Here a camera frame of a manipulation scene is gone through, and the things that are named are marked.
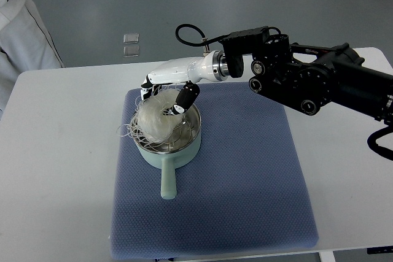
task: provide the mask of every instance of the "person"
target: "person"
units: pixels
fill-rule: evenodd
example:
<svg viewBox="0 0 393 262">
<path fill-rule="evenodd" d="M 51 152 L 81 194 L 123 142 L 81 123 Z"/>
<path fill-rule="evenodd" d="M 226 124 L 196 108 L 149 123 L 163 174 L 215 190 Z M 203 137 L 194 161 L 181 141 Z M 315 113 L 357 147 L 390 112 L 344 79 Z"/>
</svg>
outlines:
<svg viewBox="0 0 393 262">
<path fill-rule="evenodd" d="M 32 0 L 0 0 L 0 119 L 18 76 L 64 64 Z"/>
</svg>

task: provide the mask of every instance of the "white table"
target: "white table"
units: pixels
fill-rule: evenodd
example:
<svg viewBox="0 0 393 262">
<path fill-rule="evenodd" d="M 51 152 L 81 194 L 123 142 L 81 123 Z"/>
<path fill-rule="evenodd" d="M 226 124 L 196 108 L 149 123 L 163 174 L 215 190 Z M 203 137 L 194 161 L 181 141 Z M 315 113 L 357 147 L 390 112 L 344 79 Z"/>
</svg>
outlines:
<svg viewBox="0 0 393 262">
<path fill-rule="evenodd" d="M 379 50 L 357 51 L 364 66 L 393 73 Z M 250 60 L 245 57 L 245 64 Z M 19 77 L 0 121 L 1 261 L 111 261 L 123 100 L 159 64 L 31 71 Z M 236 81 L 251 75 L 246 66 Z M 333 103 L 314 117 L 286 112 L 320 236 L 317 245 L 184 260 L 393 244 L 393 162 L 367 147 L 367 137 L 384 125 Z M 392 147 L 392 137 L 380 143 Z"/>
</svg>

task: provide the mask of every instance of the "blue mat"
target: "blue mat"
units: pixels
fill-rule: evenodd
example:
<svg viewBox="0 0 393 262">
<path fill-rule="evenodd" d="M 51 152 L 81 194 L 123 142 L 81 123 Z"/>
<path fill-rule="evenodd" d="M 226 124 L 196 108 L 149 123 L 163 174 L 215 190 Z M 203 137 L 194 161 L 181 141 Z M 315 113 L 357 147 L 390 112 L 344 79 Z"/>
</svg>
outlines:
<svg viewBox="0 0 393 262">
<path fill-rule="evenodd" d="M 200 88 L 201 148 L 176 170 L 175 199 L 161 198 L 161 170 L 143 160 L 132 138 L 121 138 L 112 257 L 313 247 L 318 234 L 283 106 L 248 83 Z M 130 122 L 137 96 L 128 92 L 122 123 Z"/>
</svg>

